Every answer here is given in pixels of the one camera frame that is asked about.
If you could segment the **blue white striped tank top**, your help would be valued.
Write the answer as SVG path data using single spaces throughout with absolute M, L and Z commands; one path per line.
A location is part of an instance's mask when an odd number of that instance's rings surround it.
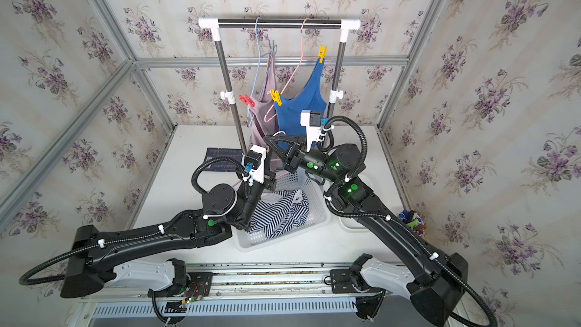
M 310 216 L 310 202 L 301 189 L 283 190 L 258 201 L 248 229 L 275 239 L 305 226 Z

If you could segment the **pink tank top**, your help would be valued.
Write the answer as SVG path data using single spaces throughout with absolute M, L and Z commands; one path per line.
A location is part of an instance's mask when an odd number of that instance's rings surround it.
M 271 136 L 279 131 L 276 119 L 266 122 L 267 119 L 276 115 L 274 108 L 275 102 L 270 93 L 276 89 L 275 55 L 271 52 L 269 53 L 267 61 L 266 80 L 263 84 L 263 88 L 257 96 L 250 97 L 253 105 L 248 106 L 248 110 L 251 113 L 251 145 L 258 145 L 266 148 L 267 144 L 264 141 L 264 136 Z

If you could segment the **red clothespin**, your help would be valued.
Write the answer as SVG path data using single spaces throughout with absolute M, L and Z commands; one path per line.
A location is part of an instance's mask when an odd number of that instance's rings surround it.
M 254 99 L 249 95 L 239 95 L 239 100 L 248 107 L 255 107 Z

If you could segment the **light blue wire hanger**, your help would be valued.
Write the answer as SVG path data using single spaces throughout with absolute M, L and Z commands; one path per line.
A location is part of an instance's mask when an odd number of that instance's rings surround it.
M 251 88 L 251 97 L 254 97 L 254 92 L 257 86 L 257 80 L 258 80 L 258 75 L 259 75 L 259 70 L 260 70 L 260 66 L 261 66 L 261 60 L 262 60 L 262 52 L 261 52 L 261 45 L 260 45 L 260 40 L 259 40 L 259 33 L 258 33 L 258 23 L 260 22 L 261 17 L 257 16 L 255 22 L 254 22 L 254 35 L 255 35 L 255 40 L 256 40 L 256 45 L 257 45 L 257 54 L 258 54 L 258 60 L 257 60 L 257 67 L 256 67 L 256 71 L 255 71 L 255 76 L 254 76 L 254 82 Z M 248 113 L 248 117 L 249 117 L 249 122 L 248 122 L 248 127 L 250 128 L 253 121 L 254 121 L 254 115 L 252 115 L 252 113 L 250 112 L 250 110 L 247 111 Z

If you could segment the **grey clothespin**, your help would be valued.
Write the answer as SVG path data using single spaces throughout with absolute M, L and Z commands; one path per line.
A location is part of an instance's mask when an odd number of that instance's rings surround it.
M 277 55 L 278 45 L 275 43 L 275 40 L 269 40 L 269 51 L 272 53 L 273 56 Z

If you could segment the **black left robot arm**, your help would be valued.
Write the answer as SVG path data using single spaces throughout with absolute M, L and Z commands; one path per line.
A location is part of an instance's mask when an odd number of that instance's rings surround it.
M 239 189 L 227 183 L 209 191 L 200 186 L 202 172 L 220 163 L 234 166 L 241 181 Z M 28 270 L 19 278 L 19 284 L 61 282 L 62 298 L 80 298 L 122 279 L 122 265 L 134 260 L 217 245 L 231 238 L 232 229 L 249 229 L 263 191 L 275 189 L 276 174 L 254 159 L 241 163 L 231 157 L 214 157 L 195 169 L 191 184 L 201 195 L 200 209 L 183 210 L 166 222 L 134 230 L 101 232 L 94 225 L 82 226 L 70 251 Z

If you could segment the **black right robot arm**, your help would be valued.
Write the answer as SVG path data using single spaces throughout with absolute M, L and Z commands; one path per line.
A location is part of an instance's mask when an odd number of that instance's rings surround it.
M 381 201 L 359 175 L 365 168 L 369 144 L 359 125 L 344 116 L 330 118 L 316 127 L 315 138 L 270 135 L 264 140 L 295 172 L 328 180 L 324 193 L 328 210 L 339 218 L 354 219 L 364 226 L 402 262 L 386 265 L 369 254 L 361 255 L 350 268 L 354 287 L 384 289 L 408 299 L 426 321 L 444 326 L 454 319 L 466 326 L 474 322 L 455 313 L 457 304 L 469 295 L 487 317 L 489 326 L 498 321 L 486 301 L 468 284 L 468 262 L 460 254 L 446 254 L 406 225 Z

